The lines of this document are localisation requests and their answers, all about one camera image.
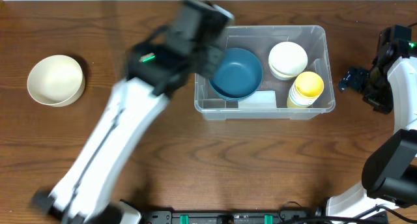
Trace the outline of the dark blue bowl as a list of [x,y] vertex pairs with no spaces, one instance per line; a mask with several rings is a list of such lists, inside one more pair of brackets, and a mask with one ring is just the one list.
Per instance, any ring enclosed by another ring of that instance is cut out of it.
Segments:
[[262,83],[263,67],[252,52],[242,48],[229,48],[210,82]]
[[260,83],[215,83],[210,82],[214,92],[222,99],[228,101],[240,101],[251,96],[259,87]]

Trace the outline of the yellow plastic cup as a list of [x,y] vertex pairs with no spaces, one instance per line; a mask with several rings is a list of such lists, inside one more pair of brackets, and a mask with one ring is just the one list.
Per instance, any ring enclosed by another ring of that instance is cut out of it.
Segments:
[[310,106],[310,100],[300,98],[299,96],[288,95],[287,107],[288,108],[307,108]]
[[315,72],[302,72],[295,79],[295,91],[306,98],[317,98],[324,91],[324,81]]

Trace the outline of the dark blue bowl front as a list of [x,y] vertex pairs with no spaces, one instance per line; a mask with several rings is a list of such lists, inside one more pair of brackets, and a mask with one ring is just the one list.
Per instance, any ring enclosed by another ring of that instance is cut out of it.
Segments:
[[228,101],[240,101],[251,96],[259,87],[260,83],[215,83],[210,82],[214,92],[222,99]]

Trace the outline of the light blue plastic cup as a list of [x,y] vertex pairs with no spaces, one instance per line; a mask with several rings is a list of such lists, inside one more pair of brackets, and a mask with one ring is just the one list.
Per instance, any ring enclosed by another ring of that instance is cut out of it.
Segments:
[[287,98],[288,108],[306,108],[316,101],[315,98],[308,98],[295,93],[289,93]]

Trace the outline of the yellow plastic bowl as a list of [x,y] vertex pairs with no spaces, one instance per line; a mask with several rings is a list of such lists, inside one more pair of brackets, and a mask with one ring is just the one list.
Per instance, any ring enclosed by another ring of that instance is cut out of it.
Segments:
[[275,70],[275,69],[271,69],[270,70],[270,72],[271,72],[271,74],[273,74],[273,73],[275,73],[275,74],[277,74],[277,75],[279,75],[279,76],[287,76],[287,77],[294,77],[294,76],[290,76],[290,75],[287,75],[287,74],[282,74],[282,73],[280,73],[280,72],[278,72],[277,70]]

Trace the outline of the grey plastic bowl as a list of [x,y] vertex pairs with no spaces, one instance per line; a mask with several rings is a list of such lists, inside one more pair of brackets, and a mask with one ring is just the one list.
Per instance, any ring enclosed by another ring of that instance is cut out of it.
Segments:
[[288,81],[288,80],[291,80],[291,79],[294,79],[294,78],[296,78],[296,76],[294,76],[294,77],[287,77],[287,76],[279,76],[279,75],[277,75],[277,74],[275,74],[275,73],[273,73],[272,74],[275,78],[277,78],[277,79],[280,79],[280,80],[283,80],[283,81]]

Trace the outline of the white plastic bowl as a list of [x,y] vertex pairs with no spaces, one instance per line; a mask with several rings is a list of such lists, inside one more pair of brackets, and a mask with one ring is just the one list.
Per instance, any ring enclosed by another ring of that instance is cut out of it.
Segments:
[[282,74],[295,76],[304,71],[308,56],[304,48],[294,42],[280,42],[269,53],[268,64]]

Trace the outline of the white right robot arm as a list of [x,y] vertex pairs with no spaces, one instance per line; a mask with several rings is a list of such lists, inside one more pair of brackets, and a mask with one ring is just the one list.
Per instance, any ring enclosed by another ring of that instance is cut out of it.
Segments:
[[379,34],[371,69],[352,66],[338,88],[360,93],[374,111],[394,114],[394,131],[366,160],[359,183],[326,200],[326,223],[385,223],[382,215],[416,205],[416,43],[412,26]]

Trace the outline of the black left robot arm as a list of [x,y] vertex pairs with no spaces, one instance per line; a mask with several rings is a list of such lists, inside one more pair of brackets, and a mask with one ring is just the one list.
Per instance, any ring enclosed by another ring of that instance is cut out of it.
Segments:
[[83,150],[51,191],[38,190],[34,208],[61,223],[139,223],[132,205],[111,194],[131,153],[190,74],[211,77],[224,56],[220,40],[232,13],[208,1],[184,0],[176,18],[132,46],[125,76]]

